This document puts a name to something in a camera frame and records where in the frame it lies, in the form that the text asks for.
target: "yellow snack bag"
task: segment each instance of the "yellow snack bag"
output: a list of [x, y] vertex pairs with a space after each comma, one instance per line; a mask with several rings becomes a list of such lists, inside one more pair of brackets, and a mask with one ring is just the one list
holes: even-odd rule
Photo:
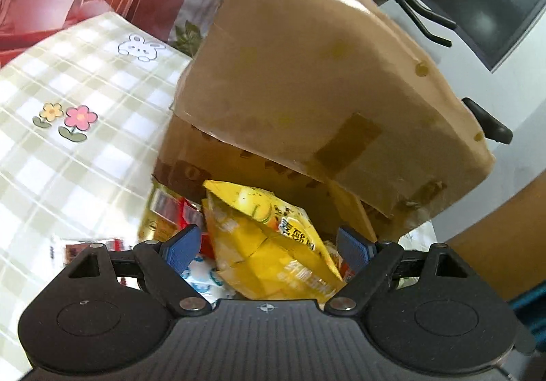
[[328, 301], [345, 283], [305, 211], [252, 187], [207, 180], [219, 274], [251, 299]]

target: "white flower pot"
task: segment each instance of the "white flower pot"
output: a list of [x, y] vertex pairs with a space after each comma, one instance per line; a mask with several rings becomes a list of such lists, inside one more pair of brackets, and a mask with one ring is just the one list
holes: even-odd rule
[[62, 28], [74, 0], [12, 0], [8, 17], [16, 34]]

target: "checkered tablecloth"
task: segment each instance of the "checkered tablecloth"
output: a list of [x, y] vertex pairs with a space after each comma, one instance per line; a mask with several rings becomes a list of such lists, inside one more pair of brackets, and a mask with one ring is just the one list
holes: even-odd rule
[[[189, 58], [170, 47], [151, 60], [152, 50], [122, 54], [130, 35], [159, 44], [109, 13], [45, 39], [0, 70], [2, 381], [30, 368], [17, 322], [57, 272], [53, 236], [136, 241], [168, 107]], [[63, 138], [64, 117], [35, 126], [46, 102], [95, 112], [87, 140]]]

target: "green plant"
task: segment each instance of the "green plant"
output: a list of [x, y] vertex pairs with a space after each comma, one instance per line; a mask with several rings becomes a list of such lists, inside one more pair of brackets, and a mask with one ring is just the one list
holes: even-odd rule
[[196, 55], [201, 42], [203, 42], [199, 27], [187, 20], [184, 28], [174, 26], [174, 30], [176, 33], [176, 41], [173, 42], [173, 47], [193, 58]]

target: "triangular cutout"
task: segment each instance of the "triangular cutout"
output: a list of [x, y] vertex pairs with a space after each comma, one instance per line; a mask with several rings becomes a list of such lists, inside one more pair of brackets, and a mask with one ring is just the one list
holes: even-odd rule
[[436, 276], [466, 278], [468, 275], [464, 269], [457, 264], [457, 261], [451, 257], [451, 255], [445, 253], [440, 255], [438, 267], [436, 268]]
[[100, 276], [99, 262], [95, 253], [89, 253], [84, 261], [70, 274], [69, 278], [91, 278]]

